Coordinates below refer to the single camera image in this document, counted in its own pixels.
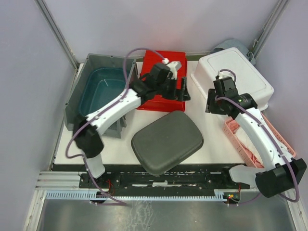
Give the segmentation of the red plastic bin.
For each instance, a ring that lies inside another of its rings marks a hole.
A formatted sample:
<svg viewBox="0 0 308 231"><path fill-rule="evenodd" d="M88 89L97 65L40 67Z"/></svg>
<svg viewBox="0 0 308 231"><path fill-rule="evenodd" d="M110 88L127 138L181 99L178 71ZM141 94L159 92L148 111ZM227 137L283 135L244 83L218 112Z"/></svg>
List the red plastic bin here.
<svg viewBox="0 0 308 231"><path fill-rule="evenodd" d="M181 78L186 77L187 59L186 53L180 51L157 51L169 61L180 61L181 68L178 71L177 89L181 87ZM141 77L144 74L150 73L154 64L161 62L161 58L154 52L147 50L142 64ZM152 100L137 108L138 110L158 111L158 112L173 112L185 111L185 102L172 101L162 98L161 95L156 95Z"/></svg>

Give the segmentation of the large white plastic tub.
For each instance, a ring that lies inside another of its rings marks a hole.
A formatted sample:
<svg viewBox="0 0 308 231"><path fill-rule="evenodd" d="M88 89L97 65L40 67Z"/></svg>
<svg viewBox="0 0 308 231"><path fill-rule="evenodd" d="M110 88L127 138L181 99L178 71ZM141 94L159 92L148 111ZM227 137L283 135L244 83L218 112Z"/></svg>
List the large white plastic tub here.
<svg viewBox="0 0 308 231"><path fill-rule="evenodd" d="M191 77L206 98L208 90L214 88L213 81L220 72L225 77L234 77L229 71L236 76L235 85L239 94L249 93L261 111L268 108L269 99L274 93L273 86L237 48L200 58Z"/></svg>

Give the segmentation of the dark grey plastic tray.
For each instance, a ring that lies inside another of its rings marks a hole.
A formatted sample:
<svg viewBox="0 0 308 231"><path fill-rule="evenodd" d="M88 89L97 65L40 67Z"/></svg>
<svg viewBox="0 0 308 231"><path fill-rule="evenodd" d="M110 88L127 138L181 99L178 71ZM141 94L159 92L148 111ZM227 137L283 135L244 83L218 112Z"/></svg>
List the dark grey plastic tray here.
<svg viewBox="0 0 308 231"><path fill-rule="evenodd" d="M147 173L160 176L197 152L204 138L182 111L171 112L133 136L131 147Z"/></svg>

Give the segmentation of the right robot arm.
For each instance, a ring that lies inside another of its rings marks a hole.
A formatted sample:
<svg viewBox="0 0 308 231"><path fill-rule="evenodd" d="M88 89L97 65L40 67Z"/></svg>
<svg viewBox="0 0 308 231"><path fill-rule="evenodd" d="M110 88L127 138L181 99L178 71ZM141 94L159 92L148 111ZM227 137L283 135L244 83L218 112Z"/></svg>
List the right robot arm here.
<svg viewBox="0 0 308 231"><path fill-rule="evenodd" d="M263 168L244 165L231 167L221 175L221 184L232 188L237 183L257 187L267 197L279 195L290 202L300 199L299 182L307 164L295 159L271 132L253 97L239 94L232 77L216 77L209 89L206 112L228 115L245 131L263 161Z"/></svg>

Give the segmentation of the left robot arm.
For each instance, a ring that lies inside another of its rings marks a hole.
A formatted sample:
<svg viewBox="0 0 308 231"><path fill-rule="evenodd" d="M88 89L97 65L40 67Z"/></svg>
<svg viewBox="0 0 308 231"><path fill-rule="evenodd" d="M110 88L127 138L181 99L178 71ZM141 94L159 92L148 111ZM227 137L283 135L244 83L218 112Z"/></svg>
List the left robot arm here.
<svg viewBox="0 0 308 231"><path fill-rule="evenodd" d="M104 107L79 117L74 124L74 141L82 150L86 170L91 174L90 183L100 188L106 184L105 167L101 152L104 148L101 136L106 130L128 112L160 95L167 100L184 102L190 100L187 78L181 78L181 88L177 88L178 71L181 62L156 63L150 73L132 81L129 88Z"/></svg>

